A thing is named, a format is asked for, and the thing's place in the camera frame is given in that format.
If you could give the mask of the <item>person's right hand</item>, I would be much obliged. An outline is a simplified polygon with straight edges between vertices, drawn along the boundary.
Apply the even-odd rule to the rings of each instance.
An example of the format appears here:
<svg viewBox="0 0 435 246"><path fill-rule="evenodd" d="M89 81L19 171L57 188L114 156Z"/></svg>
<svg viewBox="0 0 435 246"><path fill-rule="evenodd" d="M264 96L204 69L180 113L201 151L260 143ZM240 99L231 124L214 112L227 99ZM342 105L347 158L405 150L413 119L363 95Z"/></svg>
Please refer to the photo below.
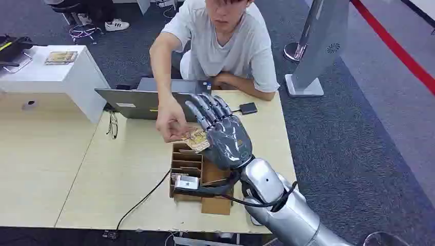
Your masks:
<svg viewBox="0 0 435 246"><path fill-rule="evenodd" d="M190 130L181 105L172 95L159 98L156 128L165 142L181 141Z"/></svg>

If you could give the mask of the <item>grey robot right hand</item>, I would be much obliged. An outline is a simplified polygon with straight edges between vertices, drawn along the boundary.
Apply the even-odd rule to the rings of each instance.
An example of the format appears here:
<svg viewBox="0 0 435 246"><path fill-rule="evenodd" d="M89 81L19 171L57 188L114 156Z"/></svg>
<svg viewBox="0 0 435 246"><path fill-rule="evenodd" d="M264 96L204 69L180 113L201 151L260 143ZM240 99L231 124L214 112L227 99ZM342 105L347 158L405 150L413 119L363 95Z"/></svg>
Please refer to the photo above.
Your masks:
<svg viewBox="0 0 435 246"><path fill-rule="evenodd" d="M254 159L251 139L239 117L218 95L192 94L185 105L205 131L202 153L221 170L242 168Z"/></svg>

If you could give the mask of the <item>person's left hand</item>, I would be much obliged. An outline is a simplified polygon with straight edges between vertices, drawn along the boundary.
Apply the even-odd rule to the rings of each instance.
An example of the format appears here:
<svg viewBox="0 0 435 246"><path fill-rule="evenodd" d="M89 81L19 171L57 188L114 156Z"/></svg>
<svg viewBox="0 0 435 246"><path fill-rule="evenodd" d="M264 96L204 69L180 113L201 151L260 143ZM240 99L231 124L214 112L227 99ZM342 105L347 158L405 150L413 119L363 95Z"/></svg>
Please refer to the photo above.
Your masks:
<svg viewBox="0 0 435 246"><path fill-rule="evenodd" d="M214 87L222 87L231 85L233 75L226 72L221 72L212 77L212 85Z"/></svg>

